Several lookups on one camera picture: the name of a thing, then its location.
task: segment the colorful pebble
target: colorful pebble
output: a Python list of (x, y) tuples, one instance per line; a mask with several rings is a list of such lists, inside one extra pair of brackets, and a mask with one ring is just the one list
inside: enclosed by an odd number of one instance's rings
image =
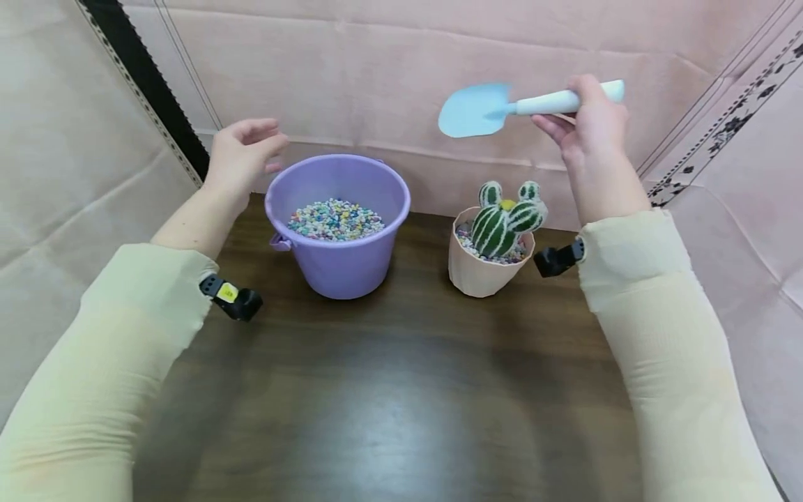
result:
[(349, 241), (376, 234), (385, 224), (366, 207), (330, 198), (297, 210), (287, 228), (310, 239)]
[(474, 249), (474, 244), (471, 241), (471, 231), (469, 230), (471, 226), (460, 226), (458, 227), (455, 234), (457, 235), (457, 240), (460, 242), (460, 245), (463, 248), (470, 252), (472, 255), (476, 256), (477, 258), (491, 262), (491, 263), (499, 263), (500, 265), (510, 265), (511, 263), (518, 263), (521, 260), (527, 258), (527, 248), (524, 247), (524, 240), (519, 239), (519, 242), (508, 251), (506, 254), (502, 256), (496, 256), (495, 258), (486, 258), (485, 256), (480, 256), (479, 251)]

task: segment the black wrist device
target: black wrist device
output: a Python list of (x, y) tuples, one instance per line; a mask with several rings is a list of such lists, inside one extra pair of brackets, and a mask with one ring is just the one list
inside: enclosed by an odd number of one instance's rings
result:
[(259, 293), (247, 288), (238, 289), (217, 274), (208, 276), (198, 287), (234, 320), (248, 322), (262, 307), (262, 297)]
[(575, 263), (583, 259), (584, 254), (585, 244), (583, 239), (578, 237), (571, 245), (561, 249), (547, 247), (538, 251), (534, 260), (541, 277), (555, 277), (573, 267)]

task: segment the black frame edge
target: black frame edge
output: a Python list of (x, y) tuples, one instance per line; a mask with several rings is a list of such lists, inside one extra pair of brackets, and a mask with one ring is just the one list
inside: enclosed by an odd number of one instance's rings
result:
[(206, 179), (209, 154), (117, 0), (80, 0), (198, 176)]

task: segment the left hand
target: left hand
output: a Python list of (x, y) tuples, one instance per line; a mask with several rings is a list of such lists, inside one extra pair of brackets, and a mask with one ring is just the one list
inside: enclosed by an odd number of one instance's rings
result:
[(265, 173), (281, 170), (267, 161), (288, 144), (276, 119), (247, 119), (214, 135), (203, 190), (245, 209), (251, 188)]

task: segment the purple bucket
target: purple bucket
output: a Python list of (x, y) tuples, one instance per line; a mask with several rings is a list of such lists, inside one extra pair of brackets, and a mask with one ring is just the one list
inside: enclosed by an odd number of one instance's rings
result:
[[(376, 211), (385, 229), (364, 239), (310, 239), (287, 228), (301, 207), (342, 198)], [(276, 229), (271, 245), (293, 251), (307, 283), (334, 300), (351, 300), (378, 288), (388, 273), (396, 231), (410, 211), (410, 191), (396, 171), (359, 155), (311, 157), (285, 169), (267, 189), (265, 212)]]

